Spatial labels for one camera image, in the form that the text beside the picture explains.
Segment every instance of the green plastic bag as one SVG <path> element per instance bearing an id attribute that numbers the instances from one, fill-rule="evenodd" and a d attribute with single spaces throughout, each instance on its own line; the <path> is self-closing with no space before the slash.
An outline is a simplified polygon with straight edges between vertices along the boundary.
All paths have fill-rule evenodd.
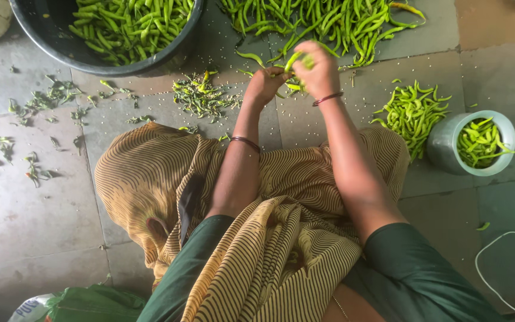
<path id="1" fill-rule="evenodd" d="M 131 293 L 91 285 L 67 288 L 46 306 L 52 322 L 136 322 L 145 304 L 143 298 Z"/>

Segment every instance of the floor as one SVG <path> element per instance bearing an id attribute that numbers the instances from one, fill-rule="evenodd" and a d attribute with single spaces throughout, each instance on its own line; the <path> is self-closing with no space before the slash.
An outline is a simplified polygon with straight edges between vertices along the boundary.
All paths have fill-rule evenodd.
<path id="1" fill-rule="evenodd" d="M 377 60 L 358 69 L 355 86 L 350 71 L 340 74 L 349 114 L 359 127 L 368 126 L 371 113 L 388 101 L 391 80 L 400 78 L 421 84 L 438 84 L 440 95 L 453 95 L 453 113 L 492 109 L 507 115 L 515 126 L 515 0 L 411 0 L 427 16 L 422 27 L 399 33 L 379 43 Z M 397 20 L 413 19 L 402 13 Z M 108 217 L 96 197 L 93 172 L 98 158 L 112 139 L 140 126 L 125 123 L 133 116 L 151 115 L 172 127 L 199 125 L 207 137 L 231 134 L 237 110 L 227 119 L 206 124 L 182 113 L 166 93 L 182 73 L 220 66 L 214 84 L 229 84 L 230 93 L 242 93 L 249 78 L 238 68 L 256 70 L 257 64 L 233 52 L 238 37 L 218 8 L 207 6 L 203 34 L 190 61 L 175 75 L 157 78 L 118 78 L 119 87 L 139 95 L 139 109 L 132 101 L 113 97 L 101 100 L 84 117 L 87 126 L 74 126 L 69 113 L 80 97 L 52 111 L 40 113 L 32 127 L 16 127 L 7 112 L 8 98 L 25 102 L 33 90 L 49 85 L 44 77 L 72 80 L 87 93 L 104 90 L 99 77 L 70 70 L 37 48 L 16 22 L 0 39 L 0 136 L 15 139 L 14 165 L 0 167 L 0 321 L 6 321 L 24 300 L 61 290 L 104 281 L 148 296 L 153 282 L 144 266 L 141 248 Z M 247 40 L 240 50 L 264 60 L 285 41 L 277 35 Z M 339 63 L 350 64 L 347 55 Z M 18 73 L 10 73 L 14 66 Z M 275 101 L 266 106 L 260 121 L 260 144 L 265 150 L 317 145 L 324 140 L 325 125 L 311 108 L 312 98 Z M 478 103 L 478 107 L 467 108 Z M 59 122 L 48 123 L 55 116 Z M 78 155 L 72 141 L 83 135 L 85 146 Z M 53 148 L 49 136 L 61 147 Z M 39 164 L 60 176 L 34 188 L 25 178 L 31 151 Z M 427 159 L 414 162 L 399 202 L 403 214 L 502 314 L 505 307 L 480 280 L 474 267 L 476 253 L 505 231 L 515 230 L 515 156 L 510 166 L 492 177 L 449 175 Z M 476 231 L 483 222 L 490 228 Z M 515 305 L 515 236 L 507 237 L 480 258 L 480 269 L 510 303 Z"/>

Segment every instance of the striped sari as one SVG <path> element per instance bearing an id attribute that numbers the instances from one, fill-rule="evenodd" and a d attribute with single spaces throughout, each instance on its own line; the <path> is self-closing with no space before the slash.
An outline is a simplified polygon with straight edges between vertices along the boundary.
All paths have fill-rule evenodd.
<path id="1" fill-rule="evenodd" d="M 405 142 L 382 127 L 359 134 L 396 201 L 409 163 Z M 97 163 L 97 192 L 144 249 L 154 287 L 209 210 L 225 153 L 219 146 L 149 122 L 116 137 Z M 258 197 L 208 260 L 182 321 L 319 321 L 361 252 L 328 144 L 263 153 Z"/>

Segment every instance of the red bangle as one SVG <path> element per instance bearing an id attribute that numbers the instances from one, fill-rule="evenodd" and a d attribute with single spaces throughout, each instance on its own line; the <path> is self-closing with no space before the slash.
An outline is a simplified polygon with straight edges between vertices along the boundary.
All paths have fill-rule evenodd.
<path id="1" fill-rule="evenodd" d="M 339 93 L 331 94 L 331 95 L 326 96 L 326 97 L 324 97 L 324 98 L 322 98 L 322 99 L 318 99 L 318 100 L 314 101 L 314 102 L 313 102 L 313 106 L 318 106 L 318 105 L 319 105 L 319 103 L 321 103 L 322 101 L 330 100 L 330 99 L 332 99 L 332 98 L 334 98 L 334 97 L 340 97 L 340 96 L 343 96 L 343 92 L 339 92 Z"/>
<path id="2" fill-rule="evenodd" d="M 250 147 L 252 147 L 254 150 L 256 150 L 258 153 L 260 153 L 261 151 L 259 150 L 259 147 L 257 144 L 255 144 L 254 142 L 251 142 L 250 140 L 246 139 L 245 137 L 241 137 L 241 136 L 234 136 L 232 137 L 231 139 L 232 141 L 240 141 L 240 142 L 243 142 L 243 143 L 247 143 Z"/>

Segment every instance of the black plastic tub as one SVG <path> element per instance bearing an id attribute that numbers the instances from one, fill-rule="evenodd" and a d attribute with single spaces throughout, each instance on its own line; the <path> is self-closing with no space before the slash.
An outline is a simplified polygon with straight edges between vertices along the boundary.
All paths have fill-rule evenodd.
<path id="1" fill-rule="evenodd" d="M 186 61 L 197 43 L 205 6 L 204 0 L 195 0 L 190 20 L 168 47 L 146 60 L 115 67 L 102 61 L 87 47 L 84 40 L 69 31 L 69 24 L 76 19 L 72 13 L 78 10 L 75 0 L 10 2 L 21 27 L 44 52 L 71 68 L 104 77 L 154 77 L 176 70 Z"/>

